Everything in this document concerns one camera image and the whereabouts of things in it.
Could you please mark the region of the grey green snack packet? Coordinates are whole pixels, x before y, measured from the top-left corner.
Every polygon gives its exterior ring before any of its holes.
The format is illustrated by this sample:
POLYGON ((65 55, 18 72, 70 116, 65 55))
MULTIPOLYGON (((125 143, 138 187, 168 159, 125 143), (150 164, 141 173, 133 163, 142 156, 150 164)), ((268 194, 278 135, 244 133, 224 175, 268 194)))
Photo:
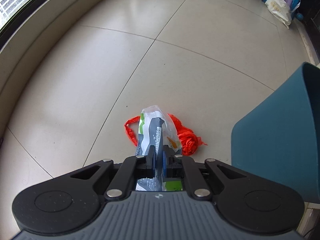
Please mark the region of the grey green snack packet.
POLYGON ((180 180, 164 178, 164 147, 168 146, 173 150, 173 154, 180 154, 181 142, 171 117, 163 113, 157 105, 143 109, 140 114, 136 155, 147 155, 151 146, 155 148, 152 163, 153 177, 137 180, 136 190, 181 191, 180 180))

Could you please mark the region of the dark teal trash bin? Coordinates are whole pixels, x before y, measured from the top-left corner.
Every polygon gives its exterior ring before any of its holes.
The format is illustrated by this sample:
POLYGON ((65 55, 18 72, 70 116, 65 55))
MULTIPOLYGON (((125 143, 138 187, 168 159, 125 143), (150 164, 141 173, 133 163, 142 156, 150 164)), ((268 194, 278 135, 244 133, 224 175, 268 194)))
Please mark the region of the dark teal trash bin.
POLYGON ((319 68, 304 62, 240 119, 231 134, 232 165, 319 203, 319 68))

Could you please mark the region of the red plastic bag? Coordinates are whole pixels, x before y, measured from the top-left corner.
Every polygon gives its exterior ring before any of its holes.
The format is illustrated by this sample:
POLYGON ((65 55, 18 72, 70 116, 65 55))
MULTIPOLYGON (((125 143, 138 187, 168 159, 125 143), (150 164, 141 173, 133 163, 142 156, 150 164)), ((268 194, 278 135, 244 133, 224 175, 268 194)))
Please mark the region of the red plastic bag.
MULTIPOLYGON (((175 125, 177 135, 182 146, 183 155, 193 155, 197 151, 199 146, 207 146, 207 144, 202 141, 201 137, 198 137, 193 132, 193 130, 183 126, 181 121, 176 116, 174 116, 173 114, 168 114, 168 116, 170 116, 171 120, 175 125)), ((127 122, 125 122, 124 124, 126 135, 135 146, 138 145, 138 140, 134 130, 130 128, 130 125, 140 122, 140 119, 143 119, 143 114, 127 120, 127 122)))

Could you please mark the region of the cream plastic shopping bag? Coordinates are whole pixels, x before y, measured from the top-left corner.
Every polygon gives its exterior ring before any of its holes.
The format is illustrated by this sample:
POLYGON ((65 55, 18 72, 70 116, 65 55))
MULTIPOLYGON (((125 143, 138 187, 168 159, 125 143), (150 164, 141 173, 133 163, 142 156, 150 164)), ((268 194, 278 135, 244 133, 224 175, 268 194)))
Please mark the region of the cream plastic shopping bag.
POLYGON ((278 19, 287 29, 291 25, 294 13, 300 7, 301 0, 266 0, 265 4, 269 12, 278 19))

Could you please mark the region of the small blue ball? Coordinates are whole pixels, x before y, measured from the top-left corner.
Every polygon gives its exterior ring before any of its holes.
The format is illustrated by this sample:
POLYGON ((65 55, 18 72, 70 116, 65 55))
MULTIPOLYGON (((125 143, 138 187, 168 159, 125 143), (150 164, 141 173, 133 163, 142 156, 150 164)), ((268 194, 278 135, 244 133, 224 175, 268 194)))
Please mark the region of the small blue ball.
POLYGON ((302 21, 304 19, 304 16, 301 13, 296 14, 296 19, 299 21, 302 21))

